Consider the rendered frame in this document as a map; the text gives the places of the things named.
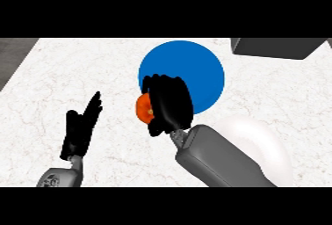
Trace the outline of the dark grey box appliance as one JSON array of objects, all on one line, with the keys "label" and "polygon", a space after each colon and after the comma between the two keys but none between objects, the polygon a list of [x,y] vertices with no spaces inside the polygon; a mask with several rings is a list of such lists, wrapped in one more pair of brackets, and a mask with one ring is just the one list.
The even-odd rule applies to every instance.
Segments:
[{"label": "dark grey box appliance", "polygon": [[304,60],[324,43],[326,38],[231,38],[236,55]]}]

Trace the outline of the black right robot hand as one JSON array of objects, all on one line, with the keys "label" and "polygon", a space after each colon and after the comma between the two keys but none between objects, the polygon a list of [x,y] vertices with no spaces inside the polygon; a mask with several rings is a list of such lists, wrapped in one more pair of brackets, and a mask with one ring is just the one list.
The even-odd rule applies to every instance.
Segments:
[{"label": "black right robot hand", "polygon": [[153,118],[147,124],[152,137],[190,128],[193,105],[181,78],[153,74],[144,76],[141,93],[149,94]]}]

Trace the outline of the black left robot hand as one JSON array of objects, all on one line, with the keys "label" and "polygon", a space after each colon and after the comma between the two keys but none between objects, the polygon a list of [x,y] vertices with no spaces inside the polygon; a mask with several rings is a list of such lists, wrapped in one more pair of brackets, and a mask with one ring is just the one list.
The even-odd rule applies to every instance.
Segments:
[{"label": "black left robot hand", "polygon": [[101,112],[101,94],[94,93],[82,114],[75,110],[66,112],[66,135],[59,158],[65,161],[72,156],[84,157],[91,141],[91,132]]}]

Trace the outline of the blue plate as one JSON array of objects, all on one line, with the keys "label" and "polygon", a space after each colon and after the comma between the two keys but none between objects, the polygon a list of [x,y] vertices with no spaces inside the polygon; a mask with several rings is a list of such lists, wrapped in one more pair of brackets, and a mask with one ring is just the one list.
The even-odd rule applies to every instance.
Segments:
[{"label": "blue plate", "polygon": [[218,101],[224,88],[224,70],[218,57],[196,42],[172,40],[158,45],[140,63],[137,80],[153,74],[180,77],[187,85],[194,114]]}]

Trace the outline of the dark grey counter edge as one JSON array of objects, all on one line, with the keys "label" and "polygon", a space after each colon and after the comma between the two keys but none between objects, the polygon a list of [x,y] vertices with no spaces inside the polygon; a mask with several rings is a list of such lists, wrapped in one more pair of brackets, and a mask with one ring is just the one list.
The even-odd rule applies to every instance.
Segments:
[{"label": "dark grey counter edge", "polygon": [[0,90],[35,46],[38,38],[0,38]]}]

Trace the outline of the orange squash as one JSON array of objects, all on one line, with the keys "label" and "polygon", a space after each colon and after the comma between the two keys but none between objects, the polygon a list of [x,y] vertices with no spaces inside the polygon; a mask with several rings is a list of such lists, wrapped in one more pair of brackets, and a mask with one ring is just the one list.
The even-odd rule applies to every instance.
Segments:
[{"label": "orange squash", "polygon": [[147,93],[144,93],[135,101],[135,116],[144,124],[149,124],[155,117]]}]

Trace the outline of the white plate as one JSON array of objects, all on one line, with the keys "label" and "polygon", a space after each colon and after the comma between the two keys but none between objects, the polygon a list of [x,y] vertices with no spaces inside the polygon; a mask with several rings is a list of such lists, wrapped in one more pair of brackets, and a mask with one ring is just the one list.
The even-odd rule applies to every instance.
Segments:
[{"label": "white plate", "polygon": [[262,175],[277,187],[293,186],[293,167],[284,146],[264,123],[248,116],[230,116],[214,129],[259,165]]}]

